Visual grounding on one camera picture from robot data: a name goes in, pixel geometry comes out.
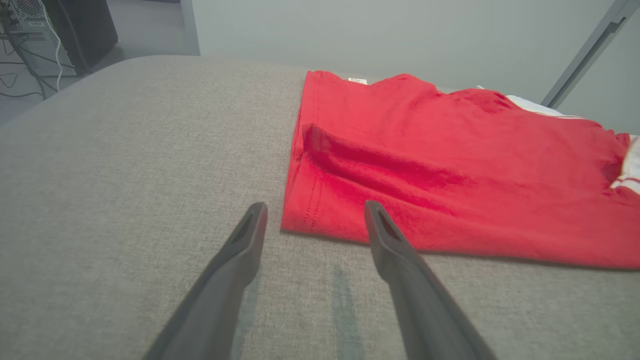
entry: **clothing label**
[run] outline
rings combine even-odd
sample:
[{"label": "clothing label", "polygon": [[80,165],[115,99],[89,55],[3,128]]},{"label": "clothing label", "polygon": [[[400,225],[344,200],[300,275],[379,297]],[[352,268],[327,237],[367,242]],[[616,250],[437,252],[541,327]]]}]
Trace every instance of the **clothing label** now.
[{"label": "clothing label", "polygon": [[349,81],[353,81],[354,83],[358,83],[358,84],[367,85],[366,79],[349,78]]}]

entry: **red t-shirt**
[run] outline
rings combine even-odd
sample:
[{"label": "red t-shirt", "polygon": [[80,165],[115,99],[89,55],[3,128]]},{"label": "red t-shirt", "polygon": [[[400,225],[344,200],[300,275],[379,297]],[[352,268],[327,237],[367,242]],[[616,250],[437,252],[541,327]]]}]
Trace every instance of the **red t-shirt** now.
[{"label": "red t-shirt", "polygon": [[640,268],[640,195],[609,188],[628,143],[490,90],[309,72],[282,228],[367,242],[371,199],[419,250]]}]

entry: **wall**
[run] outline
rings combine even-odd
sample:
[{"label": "wall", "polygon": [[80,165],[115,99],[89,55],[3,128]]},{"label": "wall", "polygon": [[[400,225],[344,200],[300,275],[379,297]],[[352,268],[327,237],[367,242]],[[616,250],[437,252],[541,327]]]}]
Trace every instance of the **wall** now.
[{"label": "wall", "polygon": [[190,0],[200,53],[540,102],[612,0]]},{"label": "wall", "polygon": [[640,135],[640,12],[629,18],[558,110]]}]

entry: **gray fabric surface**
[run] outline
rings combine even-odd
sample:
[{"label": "gray fabric surface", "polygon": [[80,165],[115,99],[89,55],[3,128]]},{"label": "gray fabric surface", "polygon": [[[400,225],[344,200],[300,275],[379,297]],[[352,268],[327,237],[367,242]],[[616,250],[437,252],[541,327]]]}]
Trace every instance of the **gray fabric surface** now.
[{"label": "gray fabric surface", "polygon": [[[400,359],[368,247],[279,230],[306,70],[153,56],[0,126],[0,358],[138,359],[253,202],[234,359]],[[640,274],[426,255],[501,359],[637,359]]]}]

